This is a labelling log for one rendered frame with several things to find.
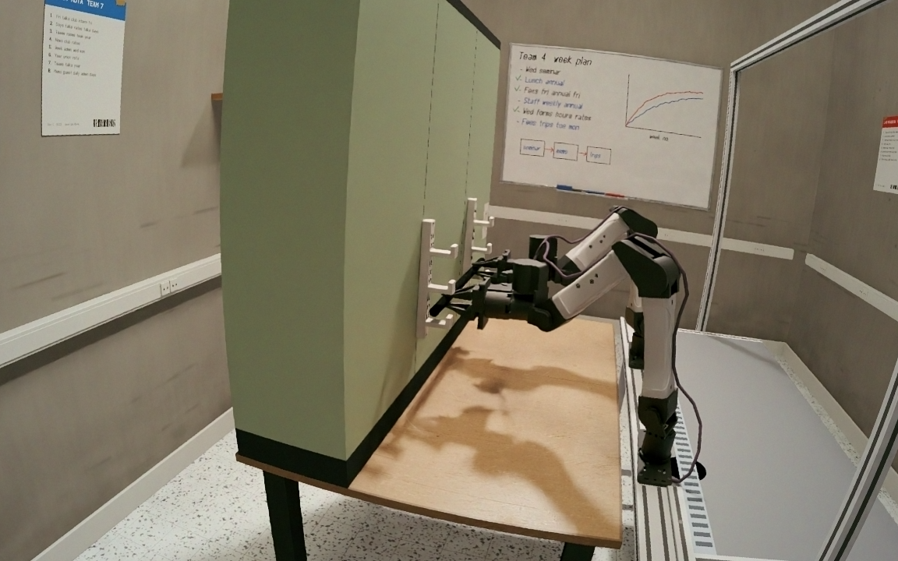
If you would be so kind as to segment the black long bar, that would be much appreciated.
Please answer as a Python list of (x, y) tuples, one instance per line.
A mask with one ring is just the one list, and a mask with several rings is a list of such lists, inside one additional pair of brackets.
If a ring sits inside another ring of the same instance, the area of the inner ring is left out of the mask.
[[(476, 262), (481, 262), (481, 260), (485, 260), (484, 258), (479, 258)], [(464, 276), (459, 278), (457, 283), (455, 283), (455, 290), (462, 290), (465, 284), (468, 283), (470, 278), (475, 276), (476, 271), (481, 269), (481, 266), (472, 266), (471, 269), (466, 271)], [(433, 308), (429, 309), (429, 315), (436, 317), (439, 315), (441, 310), (446, 308), (447, 303), (451, 302), (453, 298), (450, 297), (441, 297), (437, 303), (433, 306)]]

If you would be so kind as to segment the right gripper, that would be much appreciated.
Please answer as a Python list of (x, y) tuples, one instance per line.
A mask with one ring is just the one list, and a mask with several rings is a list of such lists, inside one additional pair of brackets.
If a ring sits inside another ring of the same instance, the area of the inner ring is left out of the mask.
[(481, 260), (481, 262), (472, 263), (472, 266), (483, 266), (489, 267), (490, 269), (497, 269), (497, 271), (476, 271), (476, 276), (489, 277), (491, 278), (490, 283), (499, 284), (501, 271), (507, 271), (507, 260), (511, 258), (511, 251), (505, 252), (506, 253), (503, 253), (502, 256), (496, 256), (496, 258)]

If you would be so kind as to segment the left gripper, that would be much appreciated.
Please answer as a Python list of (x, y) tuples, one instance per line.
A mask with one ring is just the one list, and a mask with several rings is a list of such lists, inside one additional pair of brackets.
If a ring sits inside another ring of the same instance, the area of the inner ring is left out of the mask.
[(511, 305), (512, 292), (488, 291), (490, 278), (484, 277), (479, 284), (469, 285), (462, 290), (454, 291), (453, 295), (441, 294), (443, 297), (463, 299), (472, 303), (449, 302), (446, 308), (454, 310), (458, 315), (465, 317), (469, 322), (475, 322), (478, 317), (477, 330), (483, 330), (489, 317), (501, 317), (511, 319), (510, 310), (506, 306)]

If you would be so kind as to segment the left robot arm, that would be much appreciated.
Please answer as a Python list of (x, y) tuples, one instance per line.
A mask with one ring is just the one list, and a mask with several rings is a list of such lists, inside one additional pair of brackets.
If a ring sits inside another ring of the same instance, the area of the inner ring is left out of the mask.
[(678, 422), (673, 331), (681, 272), (669, 253), (641, 237), (621, 239), (612, 250), (551, 298), (546, 286), (549, 267), (533, 259), (515, 259), (512, 284), (490, 284), (488, 291), (514, 292), (511, 305), (506, 306), (511, 319), (551, 333), (624, 278), (633, 278), (644, 310), (644, 380), (638, 418), (645, 429), (638, 430), (637, 482), (666, 488), (671, 485), (671, 447)]

